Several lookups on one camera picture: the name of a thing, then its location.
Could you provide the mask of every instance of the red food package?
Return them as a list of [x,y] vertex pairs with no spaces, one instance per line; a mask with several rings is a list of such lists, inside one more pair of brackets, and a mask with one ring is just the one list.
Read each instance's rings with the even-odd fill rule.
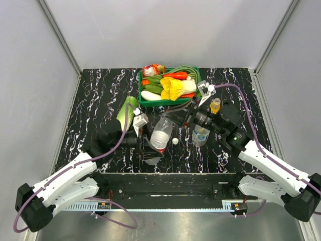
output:
[[150,66],[143,67],[142,76],[143,78],[149,76],[155,76],[159,74],[163,74],[166,72],[166,67],[159,64],[152,64]]

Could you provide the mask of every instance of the yellow leafy vegetable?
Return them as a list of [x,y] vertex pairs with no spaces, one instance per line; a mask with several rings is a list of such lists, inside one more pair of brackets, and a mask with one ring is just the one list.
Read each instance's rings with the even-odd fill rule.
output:
[[178,80],[171,77],[165,77],[160,80],[164,90],[161,93],[162,99],[177,100],[183,94],[194,93],[196,84],[191,80]]

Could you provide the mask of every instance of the water bottle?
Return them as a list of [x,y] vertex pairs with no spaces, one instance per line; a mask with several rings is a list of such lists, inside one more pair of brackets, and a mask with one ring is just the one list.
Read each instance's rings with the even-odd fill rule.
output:
[[205,145],[208,137],[209,137],[210,131],[208,129],[205,129],[199,125],[195,125],[195,130],[193,130],[192,133],[192,142],[194,146],[201,147]]
[[[166,118],[161,118],[154,128],[149,142],[163,153],[172,134],[172,130],[173,123]],[[156,165],[160,159],[160,157],[155,157],[145,161],[147,164]]]

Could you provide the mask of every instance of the carrot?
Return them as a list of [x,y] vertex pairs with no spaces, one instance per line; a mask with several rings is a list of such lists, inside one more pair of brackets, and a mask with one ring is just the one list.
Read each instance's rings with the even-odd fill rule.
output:
[[171,73],[171,74],[164,75],[164,77],[171,77],[171,78],[180,79],[180,80],[185,80],[187,76],[188,74],[186,72]]
[[180,96],[180,98],[193,98],[195,95],[195,93],[183,94]]
[[147,84],[150,84],[150,82],[147,79],[144,79],[141,81],[142,86],[147,85]]

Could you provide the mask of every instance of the gray floor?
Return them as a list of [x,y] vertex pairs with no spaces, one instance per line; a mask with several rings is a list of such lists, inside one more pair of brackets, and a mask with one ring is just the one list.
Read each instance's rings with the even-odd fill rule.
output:
[[[107,214],[115,220],[132,224],[122,212]],[[95,219],[88,213],[59,213],[39,232],[37,241],[106,240],[304,240],[299,223],[284,208],[269,203],[253,217],[234,219],[226,213],[133,213],[139,228],[131,230]]]

